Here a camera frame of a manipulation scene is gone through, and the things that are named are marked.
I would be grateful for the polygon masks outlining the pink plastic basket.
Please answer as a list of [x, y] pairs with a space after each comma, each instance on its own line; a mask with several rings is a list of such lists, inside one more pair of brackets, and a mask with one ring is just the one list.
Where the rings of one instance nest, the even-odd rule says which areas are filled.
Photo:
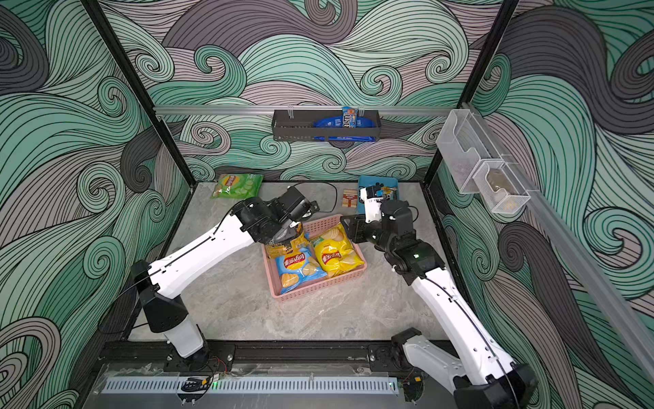
[[[318, 219], [314, 222], [306, 223], [304, 225], [305, 231], [308, 233], [324, 233], [328, 228], [334, 228], [337, 223], [340, 222], [341, 216], [341, 214], [335, 214]], [[279, 277], [279, 270], [277, 269], [276, 263], [274, 262], [274, 259], [268, 257], [267, 251], [262, 247], [264, 268], [272, 297], [277, 301], [290, 301], [292, 298], [299, 298], [308, 295], [311, 292], [323, 290], [329, 286], [335, 286], [359, 278], [366, 271], [367, 262], [359, 245], [354, 244], [354, 251], [363, 261], [363, 264], [356, 269], [341, 274], [335, 278], [323, 278], [318, 279], [317, 281], [310, 281], [308, 284], [301, 284], [292, 291], [282, 293], [282, 282]]]

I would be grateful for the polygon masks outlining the yellow potato chips bag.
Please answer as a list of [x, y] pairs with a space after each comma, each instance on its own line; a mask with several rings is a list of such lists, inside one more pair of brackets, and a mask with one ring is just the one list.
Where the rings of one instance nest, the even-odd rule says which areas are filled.
[[364, 265], [341, 223], [310, 239], [315, 257], [329, 278], [347, 274]]

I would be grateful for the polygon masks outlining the black potato chips bag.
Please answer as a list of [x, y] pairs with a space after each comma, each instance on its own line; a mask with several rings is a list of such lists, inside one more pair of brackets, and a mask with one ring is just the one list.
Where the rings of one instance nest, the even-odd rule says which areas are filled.
[[291, 230], [291, 233], [292, 235], [288, 240], [283, 240], [279, 244], [265, 245], [265, 251], [268, 259], [286, 256], [292, 252], [309, 246], [309, 241], [306, 237], [304, 226], [301, 223], [296, 225], [293, 230]]

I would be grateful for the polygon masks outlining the blue potato chips bag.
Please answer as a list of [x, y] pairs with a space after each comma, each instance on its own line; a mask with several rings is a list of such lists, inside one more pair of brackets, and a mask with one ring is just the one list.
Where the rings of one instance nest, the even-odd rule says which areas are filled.
[[299, 286], [328, 277], [309, 247], [301, 247], [289, 254], [275, 258], [281, 293], [286, 294]]

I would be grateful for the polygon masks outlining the green potato chips bag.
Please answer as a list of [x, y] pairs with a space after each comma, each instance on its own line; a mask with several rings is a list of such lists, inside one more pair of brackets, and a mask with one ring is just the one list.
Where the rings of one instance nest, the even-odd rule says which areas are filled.
[[249, 199], [258, 195], [264, 176], [258, 174], [221, 174], [212, 199]]

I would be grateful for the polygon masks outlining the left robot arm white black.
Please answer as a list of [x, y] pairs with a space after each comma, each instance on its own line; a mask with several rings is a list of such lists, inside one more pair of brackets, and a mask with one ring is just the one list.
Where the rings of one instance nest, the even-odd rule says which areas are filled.
[[150, 331], [164, 335], [182, 359], [206, 356], [206, 339], [183, 303], [182, 292], [225, 258], [254, 243], [290, 243], [300, 235], [301, 224], [319, 209], [296, 187], [288, 187], [275, 199], [245, 199], [177, 252], [155, 262], [135, 262], [130, 272]]

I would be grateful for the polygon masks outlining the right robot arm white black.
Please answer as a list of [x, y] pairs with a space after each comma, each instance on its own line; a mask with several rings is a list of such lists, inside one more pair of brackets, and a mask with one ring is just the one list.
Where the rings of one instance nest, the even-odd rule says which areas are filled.
[[456, 351], [450, 354], [410, 329], [393, 338], [402, 361], [446, 388], [459, 408], [528, 406], [538, 386], [534, 371], [517, 363], [481, 324], [438, 252], [417, 237], [407, 202], [386, 200], [377, 217], [344, 216], [341, 224], [351, 242], [369, 242], [384, 255], [427, 304]]

